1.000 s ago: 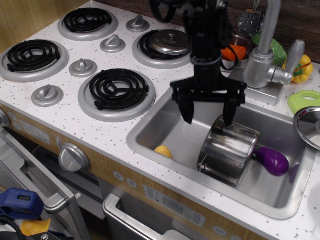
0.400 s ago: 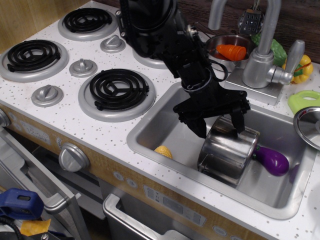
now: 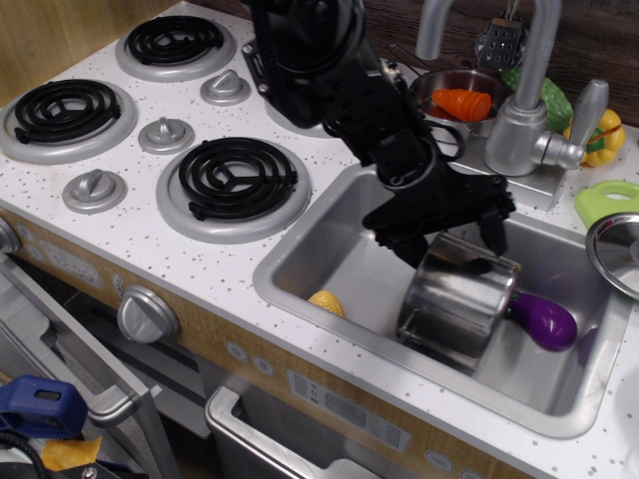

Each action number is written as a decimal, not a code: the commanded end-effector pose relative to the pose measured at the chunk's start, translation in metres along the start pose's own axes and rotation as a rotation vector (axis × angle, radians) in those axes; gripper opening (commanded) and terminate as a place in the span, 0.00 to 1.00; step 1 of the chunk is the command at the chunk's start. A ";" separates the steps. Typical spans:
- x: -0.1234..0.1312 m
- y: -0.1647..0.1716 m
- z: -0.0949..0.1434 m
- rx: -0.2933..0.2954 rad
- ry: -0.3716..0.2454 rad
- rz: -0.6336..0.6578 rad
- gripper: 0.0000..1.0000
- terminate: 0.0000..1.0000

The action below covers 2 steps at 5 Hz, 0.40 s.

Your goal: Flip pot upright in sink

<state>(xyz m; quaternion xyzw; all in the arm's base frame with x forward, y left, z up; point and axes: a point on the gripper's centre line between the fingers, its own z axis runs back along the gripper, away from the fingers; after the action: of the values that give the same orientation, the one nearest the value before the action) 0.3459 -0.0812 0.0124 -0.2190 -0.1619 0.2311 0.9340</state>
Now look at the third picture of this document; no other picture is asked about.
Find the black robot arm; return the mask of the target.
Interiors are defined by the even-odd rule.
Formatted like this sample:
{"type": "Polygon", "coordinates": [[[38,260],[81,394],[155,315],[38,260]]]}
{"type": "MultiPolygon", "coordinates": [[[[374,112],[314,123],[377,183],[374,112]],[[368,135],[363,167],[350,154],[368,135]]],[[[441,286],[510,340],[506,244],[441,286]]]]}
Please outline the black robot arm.
{"type": "Polygon", "coordinates": [[[374,166],[392,197],[362,223],[411,266],[426,235],[476,223],[485,246],[507,250],[504,221],[515,209],[500,175],[451,167],[400,73],[365,37],[360,1],[249,1],[255,40],[245,60],[269,104],[301,129],[322,126],[374,166]]]}

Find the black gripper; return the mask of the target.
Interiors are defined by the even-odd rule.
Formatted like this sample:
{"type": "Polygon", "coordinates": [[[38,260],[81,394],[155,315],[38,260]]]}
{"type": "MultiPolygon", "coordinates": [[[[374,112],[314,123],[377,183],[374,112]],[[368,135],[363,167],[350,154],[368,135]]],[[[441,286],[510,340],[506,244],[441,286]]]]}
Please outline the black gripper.
{"type": "Polygon", "coordinates": [[[363,225],[377,242],[406,264],[418,268],[428,250],[426,235],[471,223],[480,227],[495,255],[507,251],[503,222],[515,211],[501,175],[465,175],[435,149],[382,149],[361,158],[375,166],[391,199],[367,214],[363,225]]]}

